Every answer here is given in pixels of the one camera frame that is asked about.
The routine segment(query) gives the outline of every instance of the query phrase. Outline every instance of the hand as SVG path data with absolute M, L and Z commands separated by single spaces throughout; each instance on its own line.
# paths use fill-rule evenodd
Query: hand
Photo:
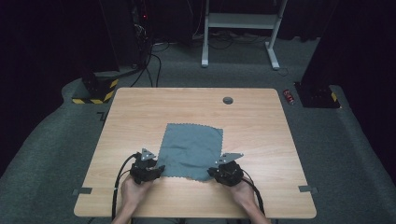
M 256 204 L 256 201 L 254 200 L 254 190 L 247 182 L 242 180 L 239 184 L 232 187 L 223 186 L 231 192 L 233 200 L 240 206 L 245 207 Z
M 145 198 L 152 182 L 142 182 L 138 185 L 134 182 L 134 178 L 128 175 L 121 186 L 122 205 L 137 207 Z
M 138 185 L 130 175 L 125 178 L 121 185 L 122 206 L 114 218 L 113 224 L 128 223 L 134 210 L 145 198 L 152 182 L 142 182 Z
M 257 206 L 256 201 L 254 200 L 254 190 L 247 182 L 242 180 L 239 184 L 233 187 L 223 186 L 231 192 L 233 200 L 244 208 L 252 223 L 271 224 L 270 220 L 267 219 L 259 206 Z

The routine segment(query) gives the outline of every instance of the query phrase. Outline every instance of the cloth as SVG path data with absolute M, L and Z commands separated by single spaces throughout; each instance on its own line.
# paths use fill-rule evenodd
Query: cloth
M 165 165 L 162 176 L 211 179 L 209 167 L 217 167 L 222 148 L 223 130 L 198 124 L 166 126 L 157 166 Z

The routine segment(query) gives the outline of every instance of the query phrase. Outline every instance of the table top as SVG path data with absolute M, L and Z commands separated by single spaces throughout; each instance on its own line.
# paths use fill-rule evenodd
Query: table top
M 233 103 L 223 103 L 232 97 Z M 108 113 L 75 214 L 110 217 L 114 182 L 124 161 L 142 147 L 158 155 L 167 123 L 223 129 L 222 152 L 244 153 L 236 162 L 253 178 L 269 218 L 312 218 L 317 211 L 289 125 L 272 89 L 120 88 Z M 131 168 L 134 160 L 125 166 Z M 120 190 L 118 208 L 120 207 Z M 154 181 L 135 217 L 247 217 L 212 179 Z

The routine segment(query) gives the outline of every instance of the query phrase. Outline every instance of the round hole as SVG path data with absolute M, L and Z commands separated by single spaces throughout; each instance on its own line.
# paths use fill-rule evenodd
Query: round hole
M 226 104 L 226 105 L 230 105 L 230 104 L 233 103 L 233 98 L 231 98 L 229 96 L 226 96 L 226 97 L 223 98 L 223 103 Z

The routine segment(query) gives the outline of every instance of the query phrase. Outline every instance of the silver metal plate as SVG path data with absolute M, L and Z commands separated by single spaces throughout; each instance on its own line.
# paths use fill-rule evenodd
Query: silver metal plate
M 224 153 L 222 156 L 219 158 L 218 161 L 215 161 L 216 164 L 226 164 L 230 161 L 234 161 L 238 158 L 243 157 L 243 153 Z
M 156 156 L 145 148 L 142 148 L 142 161 L 154 159 Z

